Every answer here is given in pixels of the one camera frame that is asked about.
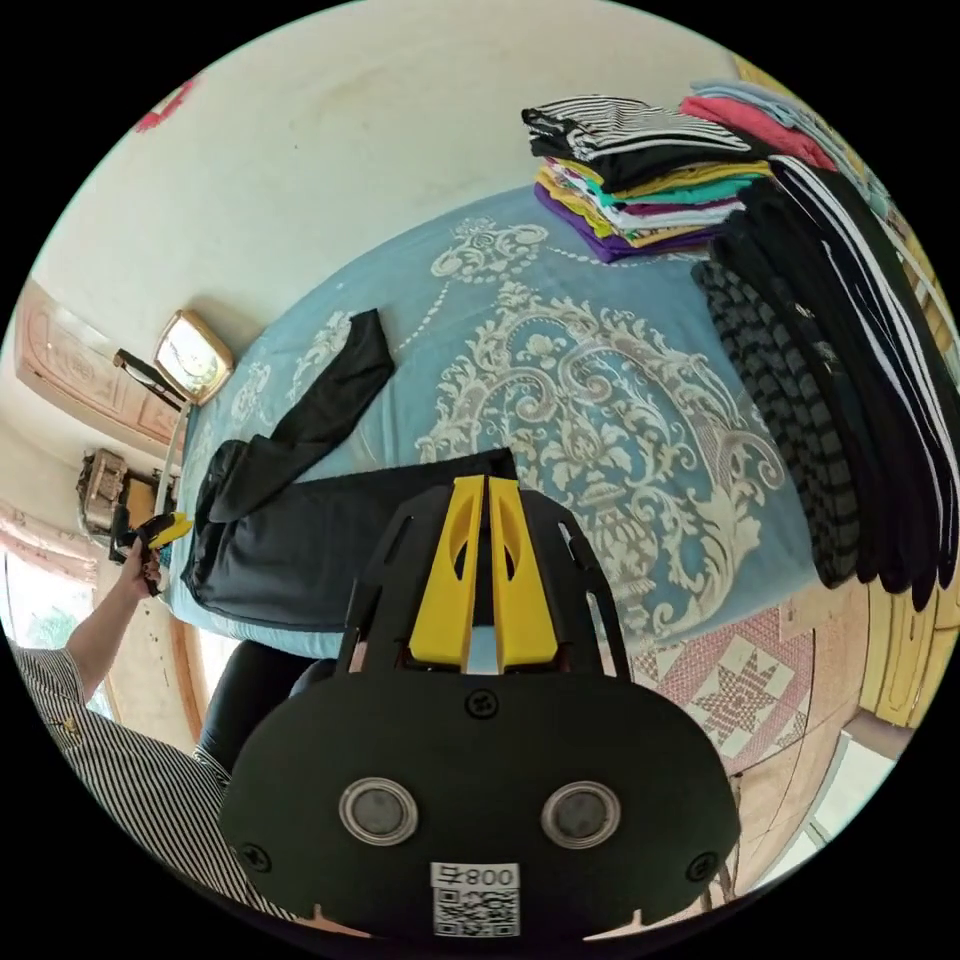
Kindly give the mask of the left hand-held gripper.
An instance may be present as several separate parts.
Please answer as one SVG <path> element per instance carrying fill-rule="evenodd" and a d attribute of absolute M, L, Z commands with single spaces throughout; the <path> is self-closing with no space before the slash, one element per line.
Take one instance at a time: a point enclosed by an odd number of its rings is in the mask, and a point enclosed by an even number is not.
<path fill-rule="evenodd" d="M 158 576 L 169 559 L 173 542 L 191 532 L 185 513 L 166 512 L 135 525 L 129 515 L 115 515 L 110 531 L 110 560 L 122 564 L 139 543 L 146 572 Z"/>

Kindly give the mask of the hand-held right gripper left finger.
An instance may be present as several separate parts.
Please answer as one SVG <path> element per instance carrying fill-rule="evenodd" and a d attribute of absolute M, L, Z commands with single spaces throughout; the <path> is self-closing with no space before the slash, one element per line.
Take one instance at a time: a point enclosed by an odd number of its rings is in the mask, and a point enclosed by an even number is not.
<path fill-rule="evenodd" d="M 410 637 L 425 665 L 465 665 L 473 630 L 485 477 L 454 481 Z"/>

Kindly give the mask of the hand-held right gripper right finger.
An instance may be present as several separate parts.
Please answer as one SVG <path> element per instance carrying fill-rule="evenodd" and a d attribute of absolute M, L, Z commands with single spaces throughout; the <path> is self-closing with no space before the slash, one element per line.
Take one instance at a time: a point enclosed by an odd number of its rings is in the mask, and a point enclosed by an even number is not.
<path fill-rule="evenodd" d="M 515 481 L 489 479 L 489 520 L 498 670 L 548 666 L 558 642 Z"/>

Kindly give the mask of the person's left hand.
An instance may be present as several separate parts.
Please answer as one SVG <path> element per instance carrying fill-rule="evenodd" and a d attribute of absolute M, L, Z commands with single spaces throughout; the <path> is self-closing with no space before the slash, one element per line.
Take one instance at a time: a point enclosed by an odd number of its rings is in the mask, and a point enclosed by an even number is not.
<path fill-rule="evenodd" d="M 128 602 L 140 602 L 155 596 L 159 590 L 158 562 L 143 542 L 135 540 L 122 565 L 116 589 Z"/>

